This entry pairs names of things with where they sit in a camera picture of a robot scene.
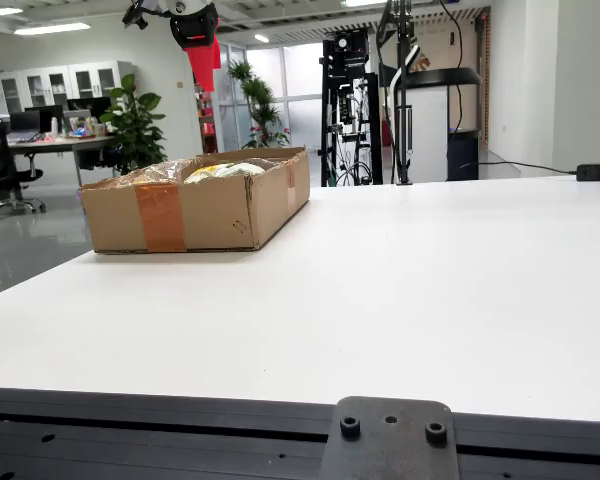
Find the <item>green plant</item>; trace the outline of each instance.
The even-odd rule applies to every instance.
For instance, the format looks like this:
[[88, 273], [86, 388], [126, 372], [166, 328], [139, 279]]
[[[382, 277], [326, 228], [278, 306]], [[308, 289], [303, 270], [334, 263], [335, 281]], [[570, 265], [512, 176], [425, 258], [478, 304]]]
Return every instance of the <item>green plant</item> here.
[[231, 78], [240, 82], [244, 98], [247, 100], [249, 115], [258, 124], [257, 127], [251, 128], [249, 135], [251, 140], [242, 148], [289, 145], [288, 128], [284, 129], [284, 133], [273, 131], [281, 122], [280, 112], [274, 105], [271, 87], [254, 74], [249, 62], [232, 62], [228, 73]]
[[110, 94], [112, 103], [107, 113], [100, 117], [102, 123], [111, 122], [116, 128], [116, 140], [120, 147], [117, 168], [122, 174], [165, 160], [162, 130], [153, 125], [165, 115], [152, 113], [162, 97], [155, 93], [136, 95], [134, 75], [122, 79], [122, 88], [114, 88]]

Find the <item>black office chair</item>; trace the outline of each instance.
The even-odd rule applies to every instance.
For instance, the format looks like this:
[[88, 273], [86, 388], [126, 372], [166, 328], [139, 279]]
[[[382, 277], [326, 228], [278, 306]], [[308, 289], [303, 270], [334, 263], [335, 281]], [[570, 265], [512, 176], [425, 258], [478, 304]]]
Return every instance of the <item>black office chair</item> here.
[[9, 142], [7, 141], [7, 129], [4, 124], [0, 124], [0, 212], [5, 207], [10, 207], [13, 211], [18, 208], [29, 208], [31, 213], [45, 212], [47, 207], [41, 200], [37, 198], [25, 199], [22, 197], [21, 181], [34, 181], [42, 177], [42, 170], [33, 170], [31, 172], [18, 172], [16, 164], [9, 150]]

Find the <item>white table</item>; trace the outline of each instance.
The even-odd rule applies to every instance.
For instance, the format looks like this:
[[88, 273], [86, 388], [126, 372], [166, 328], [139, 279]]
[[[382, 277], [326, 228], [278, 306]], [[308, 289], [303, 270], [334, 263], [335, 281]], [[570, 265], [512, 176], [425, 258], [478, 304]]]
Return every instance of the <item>white table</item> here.
[[600, 420], [600, 183], [313, 190], [260, 252], [88, 253], [0, 294], [0, 387]]
[[78, 185], [82, 186], [82, 175], [80, 175], [80, 159], [78, 152], [85, 150], [102, 150], [105, 147], [115, 143], [115, 137], [96, 137], [96, 138], [59, 138], [55, 142], [28, 142], [14, 143], [9, 145], [9, 150], [14, 155], [40, 154], [40, 153], [61, 153], [73, 152], [73, 160], [76, 164], [76, 174], [78, 175]]

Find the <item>orange packing tape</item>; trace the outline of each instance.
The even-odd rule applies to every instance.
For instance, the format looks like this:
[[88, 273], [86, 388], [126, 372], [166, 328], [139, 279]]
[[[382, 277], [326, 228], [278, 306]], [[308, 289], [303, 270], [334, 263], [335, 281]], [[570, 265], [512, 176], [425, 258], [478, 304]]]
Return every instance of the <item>orange packing tape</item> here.
[[287, 212], [289, 216], [295, 213], [296, 209], [296, 172], [293, 164], [287, 164]]
[[177, 185], [136, 185], [136, 201], [149, 253], [186, 252]]

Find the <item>glass door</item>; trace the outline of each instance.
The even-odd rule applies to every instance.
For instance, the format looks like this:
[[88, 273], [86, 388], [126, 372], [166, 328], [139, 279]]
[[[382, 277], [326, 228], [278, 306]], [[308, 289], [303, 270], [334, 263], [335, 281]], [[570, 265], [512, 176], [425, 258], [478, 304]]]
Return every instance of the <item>glass door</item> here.
[[47, 104], [45, 99], [44, 85], [42, 85], [42, 77], [40, 75], [28, 75], [27, 85], [31, 94], [31, 104], [34, 107], [44, 107]]
[[20, 113], [22, 105], [20, 104], [20, 94], [18, 93], [18, 84], [15, 78], [3, 78], [2, 90], [4, 91], [4, 100], [7, 103], [7, 112]]
[[53, 104], [62, 105], [66, 108], [69, 93], [67, 90], [67, 83], [64, 80], [62, 73], [52, 73], [49, 75], [51, 81], [51, 94], [53, 95]]
[[100, 96], [108, 97], [111, 93], [111, 90], [116, 88], [113, 69], [105, 68], [98, 70], [98, 78], [100, 78]]
[[88, 70], [76, 72], [76, 81], [78, 82], [78, 96], [80, 98], [93, 98], [95, 94], [91, 74]]

